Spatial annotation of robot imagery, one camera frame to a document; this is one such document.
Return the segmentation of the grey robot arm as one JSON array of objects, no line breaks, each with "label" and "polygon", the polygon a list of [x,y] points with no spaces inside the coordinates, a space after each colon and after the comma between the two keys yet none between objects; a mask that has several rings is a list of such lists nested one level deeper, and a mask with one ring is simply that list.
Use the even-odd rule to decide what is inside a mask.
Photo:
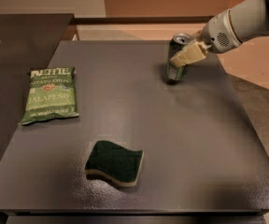
[{"label": "grey robot arm", "polygon": [[269,36],[269,0],[245,0],[213,17],[170,62],[176,68],[197,63],[259,36]]}]

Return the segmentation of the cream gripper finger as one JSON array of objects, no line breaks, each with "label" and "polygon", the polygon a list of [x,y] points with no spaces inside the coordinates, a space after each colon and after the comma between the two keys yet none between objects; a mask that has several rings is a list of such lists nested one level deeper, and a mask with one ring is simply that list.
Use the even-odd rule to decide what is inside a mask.
[{"label": "cream gripper finger", "polygon": [[170,58],[171,64],[179,68],[181,66],[202,61],[207,55],[207,45],[204,42],[193,40],[181,51]]}]

